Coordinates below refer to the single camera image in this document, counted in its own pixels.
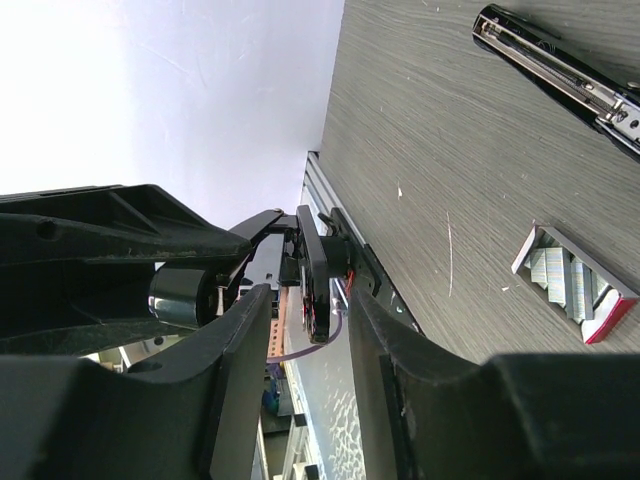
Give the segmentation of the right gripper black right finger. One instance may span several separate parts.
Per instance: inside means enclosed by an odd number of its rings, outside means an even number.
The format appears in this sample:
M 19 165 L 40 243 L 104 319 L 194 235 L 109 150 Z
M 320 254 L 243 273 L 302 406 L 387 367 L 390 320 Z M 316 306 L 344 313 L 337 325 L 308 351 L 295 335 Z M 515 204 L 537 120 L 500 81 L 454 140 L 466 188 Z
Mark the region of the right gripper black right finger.
M 361 289 L 349 342 L 370 479 L 639 475 L 635 355 L 507 354 L 477 365 Z

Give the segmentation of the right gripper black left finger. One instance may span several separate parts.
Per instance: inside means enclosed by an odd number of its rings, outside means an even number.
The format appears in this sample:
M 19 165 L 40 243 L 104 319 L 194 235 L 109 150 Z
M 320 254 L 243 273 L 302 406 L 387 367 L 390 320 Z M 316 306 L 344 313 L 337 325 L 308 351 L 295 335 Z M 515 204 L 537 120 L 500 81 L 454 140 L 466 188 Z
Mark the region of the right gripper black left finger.
M 247 479 L 272 292 L 125 373 L 66 356 L 1 360 L 5 479 Z

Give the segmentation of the black stapler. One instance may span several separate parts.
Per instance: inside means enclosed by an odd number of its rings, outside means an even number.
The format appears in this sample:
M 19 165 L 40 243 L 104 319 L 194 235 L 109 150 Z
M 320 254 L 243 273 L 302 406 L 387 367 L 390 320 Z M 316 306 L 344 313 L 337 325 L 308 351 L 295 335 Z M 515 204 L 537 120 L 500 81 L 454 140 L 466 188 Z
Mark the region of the black stapler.
M 506 61 L 548 97 L 639 159 L 639 84 L 620 81 L 579 58 L 562 37 L 496 4 L 485 6 L 472 27 L 482 49 Z

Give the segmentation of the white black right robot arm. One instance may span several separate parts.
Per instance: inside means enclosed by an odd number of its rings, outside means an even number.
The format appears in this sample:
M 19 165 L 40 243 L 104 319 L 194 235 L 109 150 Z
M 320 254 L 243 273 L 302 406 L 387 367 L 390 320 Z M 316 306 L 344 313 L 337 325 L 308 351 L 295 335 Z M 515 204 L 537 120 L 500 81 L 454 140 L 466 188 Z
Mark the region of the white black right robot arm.
M 635 479 L 635 355 L 509 354 L 430 341 L 339 209 L 230 230 L 155 185 L 1 200 L 1 475 L 246 479 L 275 288 L 314 347 L 348 321 L 372 479 Z

